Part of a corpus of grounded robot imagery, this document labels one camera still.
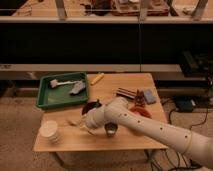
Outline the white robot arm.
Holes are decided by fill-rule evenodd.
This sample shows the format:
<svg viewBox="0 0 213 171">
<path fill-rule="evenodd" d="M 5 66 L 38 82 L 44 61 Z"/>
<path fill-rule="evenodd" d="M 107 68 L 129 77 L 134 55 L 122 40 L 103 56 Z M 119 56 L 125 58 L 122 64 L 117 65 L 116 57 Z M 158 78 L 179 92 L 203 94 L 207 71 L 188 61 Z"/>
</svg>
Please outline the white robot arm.
<svg viewBox="0 0 213 171">
<path fill-rule="evenodd" d="M 123 125 L 176 150 L 207 168 L 213 169 L 213 138 L 191 130 L 136 115 L 128 109 L 123 97 L 114 98 L 99 107 L 88 103 L 82 109 L 89 129 L 98 129 L 107 123 Z"/>
</svg>

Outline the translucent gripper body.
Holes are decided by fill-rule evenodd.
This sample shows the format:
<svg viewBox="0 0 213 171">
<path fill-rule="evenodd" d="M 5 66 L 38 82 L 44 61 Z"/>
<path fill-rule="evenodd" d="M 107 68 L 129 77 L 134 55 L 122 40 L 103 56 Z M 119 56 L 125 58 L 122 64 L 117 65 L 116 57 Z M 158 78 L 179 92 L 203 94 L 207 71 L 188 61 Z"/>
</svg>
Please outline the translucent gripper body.
<svg viewBox="0 0 213 171">
<path fill-rule="evenodd" d="M 80 130 L 86 131 L 91 135 L 95 135 L 87 126 L 86 126 L 86 115 L 83 115 L 80 120 Z"/>
</svg>

